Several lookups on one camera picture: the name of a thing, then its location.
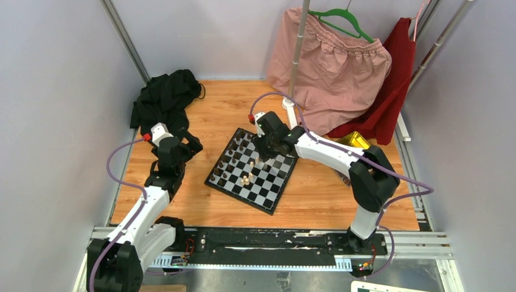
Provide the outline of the yellow metal tray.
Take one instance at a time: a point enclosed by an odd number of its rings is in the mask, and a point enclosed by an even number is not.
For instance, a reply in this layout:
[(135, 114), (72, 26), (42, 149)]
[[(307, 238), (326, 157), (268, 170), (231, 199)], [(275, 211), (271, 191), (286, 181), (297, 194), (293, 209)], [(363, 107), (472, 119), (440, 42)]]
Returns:
[[(353, 131), (350, 134), (346, 135), (345, 137), (340, 138), (339, 140), (336, 140), (337, 143), (343, 144), (345, 146), (349, 147), (355, 147), (355, 148), (363, 148), (368, 149), (371, 144), (368, 142), (367, 139), (365, 139), (359, 132)], [(350, 179), (347, 175), (344, 173), (341, 173), (335, 169), (333, 169), (334, 174), (336, 174), (337, 177), (342, 181), (342, 183), (346, 187), (351, 186)]]

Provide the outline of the black white chessboard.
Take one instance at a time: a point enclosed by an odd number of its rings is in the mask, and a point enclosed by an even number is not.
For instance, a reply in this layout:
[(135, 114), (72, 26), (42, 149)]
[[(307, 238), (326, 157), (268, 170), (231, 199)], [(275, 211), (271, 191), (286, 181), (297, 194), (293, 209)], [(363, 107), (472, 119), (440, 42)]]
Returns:
[[(235, 141), (237, 135), (241, 137), (240, 142)], [(236, 129), (204, 184), (273, 215), (298, 159), (278, 155), (275, 159), (267, 161), (260, 159), (260, 164), (251, 169), (249, 163), (255, 163), (255, 159), (259, 157), (252, 142), (253, 136), (254, 134), (248, 130)], [(228, 155), (229, 150), (234, 151), (233, 156)], [(226, 164), (224, 170), (218, 168), (219, 162)], [(253, 181), (250, 185), (244, 186), (241, 178), (249, 173), (254, 175)], [(215, 176), (215, 181), (209, 180), (211, 175)]]

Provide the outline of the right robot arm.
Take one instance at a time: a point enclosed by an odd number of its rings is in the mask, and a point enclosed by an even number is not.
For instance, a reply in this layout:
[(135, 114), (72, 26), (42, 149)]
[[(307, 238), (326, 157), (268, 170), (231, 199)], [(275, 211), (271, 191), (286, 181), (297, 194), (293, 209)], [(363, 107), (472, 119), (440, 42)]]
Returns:
[(251, 114), (256, 127), (252, 142), (263, 161), (279, 155), (309, 159), (342, 173), (350, 183), (358, 204), (355, 218), (348, 229), (347, 245), (356, 253), (366, 252), (383, 206), (400, 184), (396, 173), (381, 148), (349, 147), (317, 136), (296, 126), (292, 129), (270, 111)]

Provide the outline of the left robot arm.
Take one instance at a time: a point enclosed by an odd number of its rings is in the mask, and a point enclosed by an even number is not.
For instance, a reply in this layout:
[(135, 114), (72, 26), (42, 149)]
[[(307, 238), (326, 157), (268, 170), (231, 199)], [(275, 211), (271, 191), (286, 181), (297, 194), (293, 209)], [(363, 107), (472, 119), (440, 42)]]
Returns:
[(157, 123), (142, 142), (152, 144), (157, 160), (143, 186), (130, 184), (141, 195), (122, 222), (104, 239), (91, 240), (87, 249), (87, 291), (139, 291), (145, 272), (166, 248), (186, 245), (181, 219), (162, 217), (181, 187), (186, 162), (203, 146), (185, 128), (172, 134)]

